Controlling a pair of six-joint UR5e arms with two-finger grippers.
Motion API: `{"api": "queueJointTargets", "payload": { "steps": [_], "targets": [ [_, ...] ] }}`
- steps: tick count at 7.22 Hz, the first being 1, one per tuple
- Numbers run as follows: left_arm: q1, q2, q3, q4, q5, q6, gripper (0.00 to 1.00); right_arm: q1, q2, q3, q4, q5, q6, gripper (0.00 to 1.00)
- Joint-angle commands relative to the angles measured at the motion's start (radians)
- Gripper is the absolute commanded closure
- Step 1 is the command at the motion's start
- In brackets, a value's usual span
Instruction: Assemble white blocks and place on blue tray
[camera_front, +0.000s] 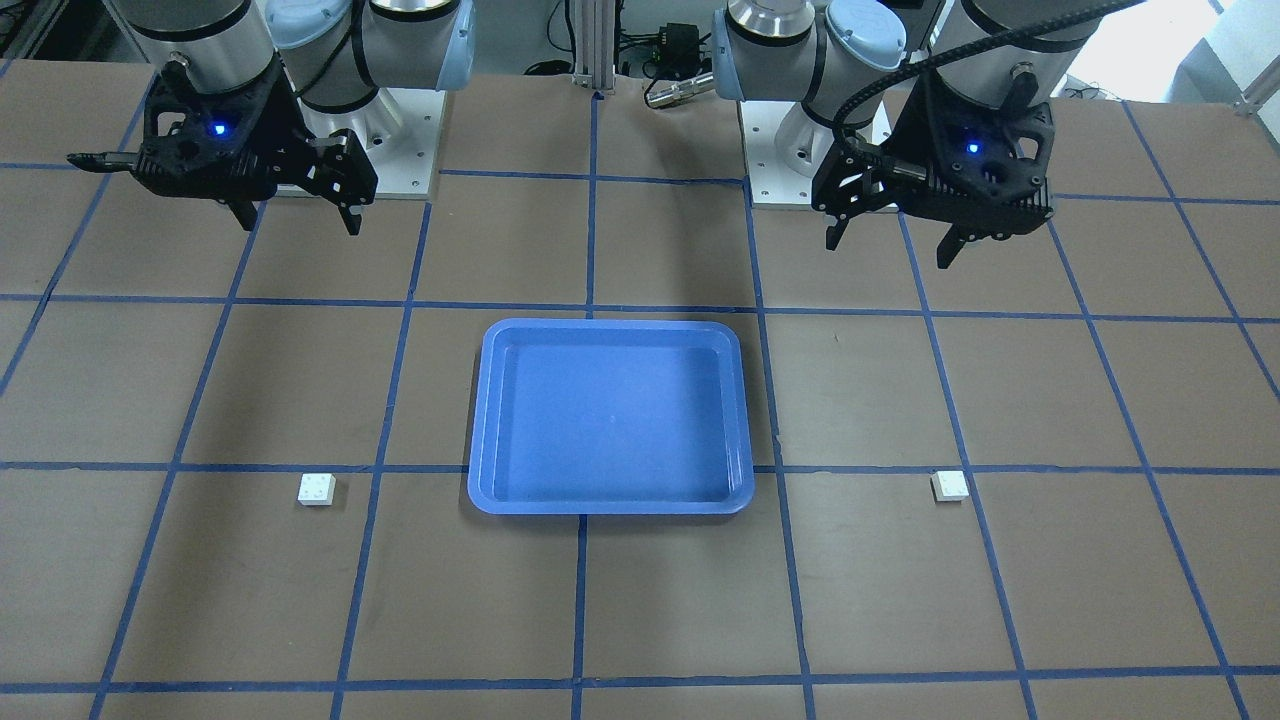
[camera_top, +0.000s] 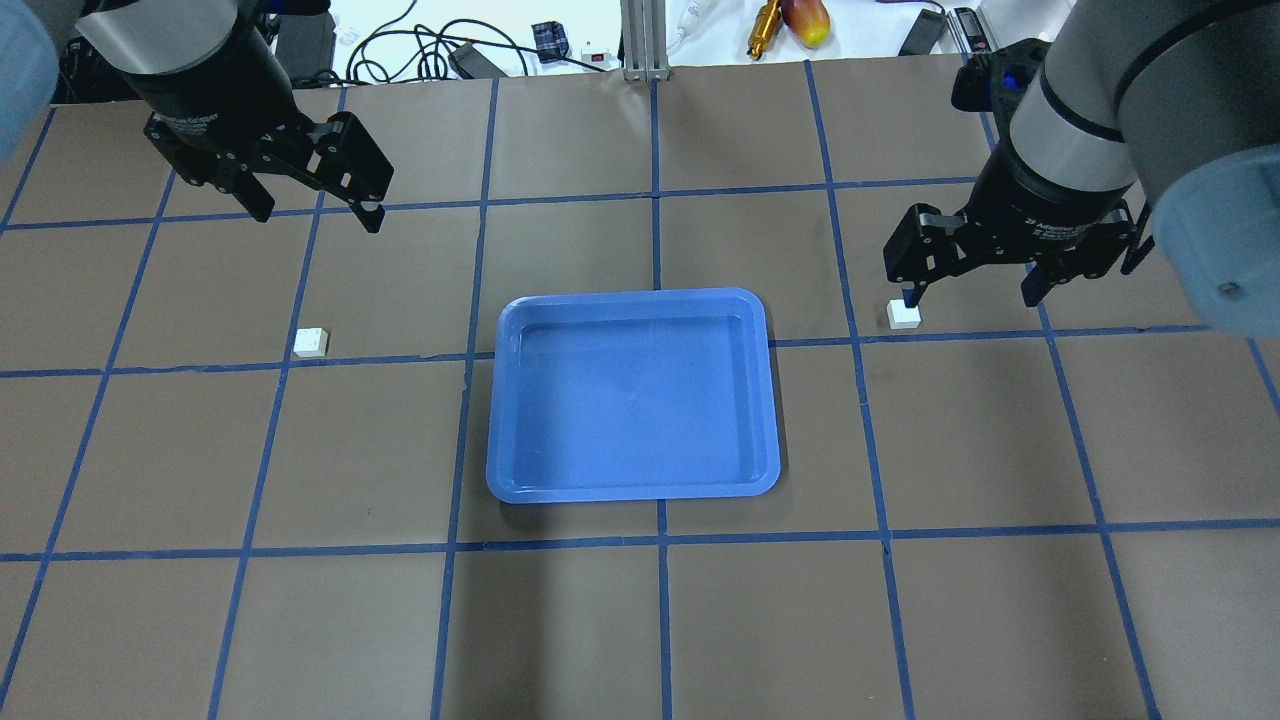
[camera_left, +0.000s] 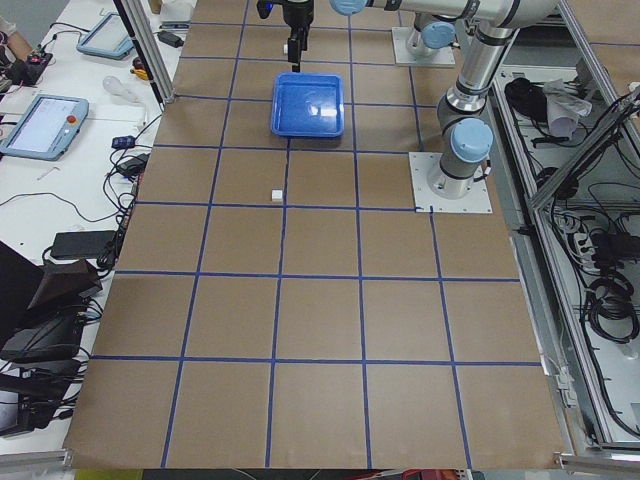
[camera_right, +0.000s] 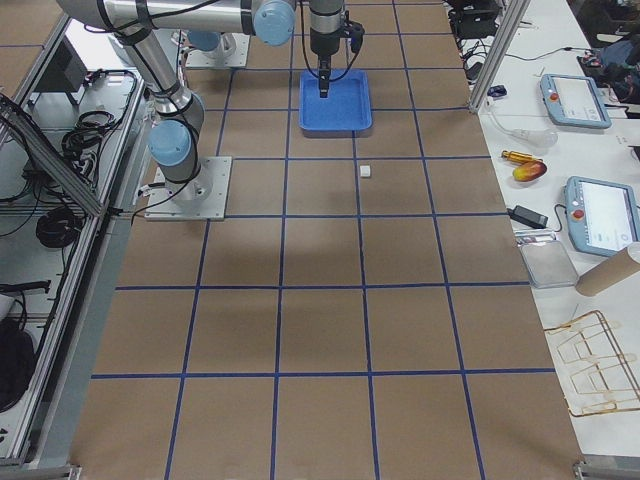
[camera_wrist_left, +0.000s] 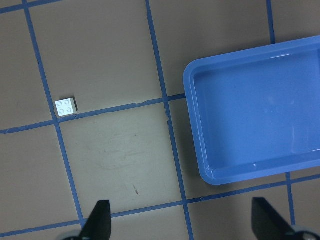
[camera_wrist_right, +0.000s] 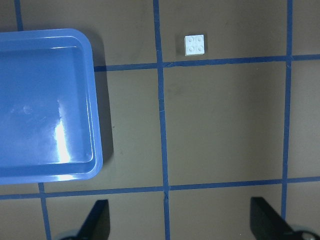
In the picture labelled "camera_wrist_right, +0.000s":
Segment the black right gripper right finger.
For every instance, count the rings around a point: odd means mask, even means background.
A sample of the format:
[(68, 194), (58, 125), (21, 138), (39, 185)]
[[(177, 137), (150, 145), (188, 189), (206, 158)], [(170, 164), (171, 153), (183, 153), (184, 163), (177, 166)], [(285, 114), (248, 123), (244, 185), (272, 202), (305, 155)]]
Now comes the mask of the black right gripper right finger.
[(256, 240), (289, 240), (293, 229), (263, 197), (250, 199), (250, 230)]

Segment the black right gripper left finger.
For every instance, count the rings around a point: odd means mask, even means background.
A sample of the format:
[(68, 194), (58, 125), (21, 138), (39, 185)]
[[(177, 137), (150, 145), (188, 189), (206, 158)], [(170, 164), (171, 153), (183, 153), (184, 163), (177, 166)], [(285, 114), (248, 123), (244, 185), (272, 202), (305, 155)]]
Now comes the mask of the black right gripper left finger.
[(76, 235), (77, 240), (108, 240), (111, 231), (109, 201), (97, 200)]

